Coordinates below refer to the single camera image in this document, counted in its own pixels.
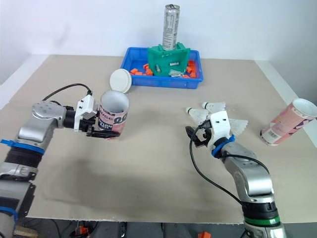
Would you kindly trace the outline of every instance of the green ring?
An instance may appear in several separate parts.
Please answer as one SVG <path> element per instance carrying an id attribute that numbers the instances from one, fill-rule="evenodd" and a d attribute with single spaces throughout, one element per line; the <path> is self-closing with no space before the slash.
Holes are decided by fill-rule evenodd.
<path id="1" fill-rule="evenodd" d="M 274 225 L 280 223 L 280 218 L 279 216 L 274 217 L 272 219 L 265 219 L 265 220 L 259 220 L 259 219 L 251 219 L 244 217 L 244 220 L 246 223 L 249 223 L 251 225 L 258 225 L 258 226 L 269 226 L 269 225 Z"/>

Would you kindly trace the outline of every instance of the white wall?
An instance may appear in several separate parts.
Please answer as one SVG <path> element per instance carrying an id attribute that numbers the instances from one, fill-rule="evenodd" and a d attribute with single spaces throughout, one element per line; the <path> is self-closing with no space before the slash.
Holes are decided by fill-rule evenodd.
<path id="1" fill-rule="evenodd" d="M 6 15 L 1 18 L 17 32 L 17 36 L 3 36 L 4 49 L 18 51 L 19 59 L 26 52 L 123 56 L 130 46 L 160 44 L 164 5 L 171 3 L 161 0 L 2 1 L 6 2 L 6 9 L 2 9 Z M 288 75 L 288 72 L 306 69 L 305 61 L 313 59 L 306 58 L 306 52 L 315 44 L 316 24 L 313 25 L 311 18 L 316 2 L 176 0 L 173 3 L 181 6 L 178 40 L 199 50 L 202 58 L 272 60 L 282 76 L 290 84 L 296 84 L 297 77 L 292 78 L 294 73 Z M 298 35 L 302 28 L 312 31 L 307 35 L 307 44 Z M 298 47 L 301 55 L 290 62 L 289 52 Z M 312 88 L 315 73 L 310 68 L 300 74 L 301 83 Z"/>
<path id="2" fill-rule="evenodd" d="M 317 105 L 317 1 L 275 4 L 270 18 L 270 24 L 264 22 L 267 31 L 279 29 L 270 37 L 271 42 L 275 40 L 269 48 L 271 64 L 299 97 Z"/>
<path id="3" fill-rule="evenodd" d="M 30 55 L 22 35 L 23 29 L 12 12 L 13 4 L 0 0 L 0 84 Z"/>

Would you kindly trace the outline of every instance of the blue strap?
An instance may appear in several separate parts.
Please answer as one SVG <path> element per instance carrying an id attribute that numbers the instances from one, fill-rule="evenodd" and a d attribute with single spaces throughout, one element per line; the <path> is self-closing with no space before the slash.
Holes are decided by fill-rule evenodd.
<path id="1" fill-rule="evenodd" d="M 13 217 L 14 217 L 14 226 L 16 225 L 16 223 L 18 222 L 19 216 L 18 216 L 18 213 L 14 209 L 9 208 L 9 207 L 0 207 L 0 212 L 8 212 L 11 215 L 13 215 Z"/>
<path id="2" fill-rule="evenodd" d="M 24 149 L 28 149 L 28 150 L 33 150 L 33 151 L 41 153 L 42 155 L 45 153 L 45 150 L 43 150 L 40 147 L 36 147 L 36 146 L 33 146 L 33 145 L 28 145 L 28 144 L 15 142 L 13 140 L 1 140 L 0 143 L 6 144 L 6 145 L 8 145 L 10 147 L 19 147 L 19 148 L 24 148 Z"/>
<path id="3" fill-rule="evenodd" d="M 216 146 L 216 148 L 211 152 L 212 156 L 215 156 L 219 150 L 223 148 L 226 144 L 235 141 L 234 135 L 232 135 L 228 140 L 224 141 L 223 143 Z"/>

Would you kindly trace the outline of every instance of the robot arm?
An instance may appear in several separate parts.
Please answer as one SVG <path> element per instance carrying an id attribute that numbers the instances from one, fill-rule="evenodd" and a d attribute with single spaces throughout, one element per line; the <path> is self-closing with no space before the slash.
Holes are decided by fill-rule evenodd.
<path id="1" fill-rule="evenodd" d="M 230 142 L 223 146 L 221 155 L 242 155 L 256 159 L 255 154 Z M 244 225 L 251 238 L 286 238 L 274 201 L 272 180 L 259 164 L 242 158 L 226 157 L 224 166 L 232 175 L 244 214 Z"/>
<path id="2" fill-rule="evenodd" d="M 272 180 L 268 170 L 256 162 L 256 155 L 251 150 L 234 142 L 234 137 L 230 136 L 227 112 L 220 111 L 208 115 L 207 121 L 199 128 L 205 130 L 205 141 L 200 141 L 195 135 L 197 130 L 189 126 L 186 127 L 187 134 L 197 147 L 205 145 L 215 158 L 221 159 L 232 175 L 242 206 L 248 237 L 286 238 L 275 205 Z"/>
<path id="3" fill-rule="evenodd" d="M 96 117 L 91 95 L 78 102 L 77 111 L 42 101 L 32 106 L 31 118 L 20 128 L 14 141 L 1 141 L 11 149 L 0 164 L 0 238 L 12 237 L 17 220 L 28 214 L 35 191 L 30 181 L 36 177 L 54 129 L 67 127 L 102 138 L 118 136 L 116 132 L 95 130 Z"/>

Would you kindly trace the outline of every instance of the floor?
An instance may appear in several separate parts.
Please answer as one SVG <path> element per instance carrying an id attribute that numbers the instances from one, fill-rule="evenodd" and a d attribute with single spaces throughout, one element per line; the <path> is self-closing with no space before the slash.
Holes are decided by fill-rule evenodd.
<path id="1" fill-rule="evenodd" d="M 18 225 L 37 230 L 40 238 L 67 238 L 76 228 L 77 221 L 24 218 Z M 239 238 L 244 229 L 242 225 L 182 224 L 182 223 L 119 223 L 86 221 L 85 225 L 96 227 L 92 238 L 197 238 L 203 231 L 211 233 L 212 238 Z M 288 238 L 317 237 L 317 223 L 285 224 Z"/>

